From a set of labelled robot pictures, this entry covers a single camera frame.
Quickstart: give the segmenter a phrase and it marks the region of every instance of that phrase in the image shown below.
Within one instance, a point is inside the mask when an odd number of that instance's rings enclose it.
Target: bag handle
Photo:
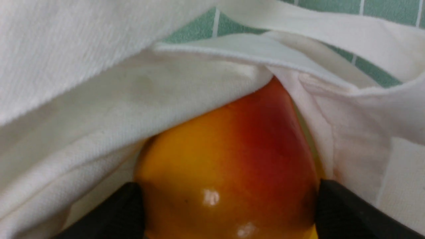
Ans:
[[[320,13],[277,0],[235,0],[218,8],[240,24],[310,37],[367,59],[399,80],[425,70],[425,31],[373,17]]]

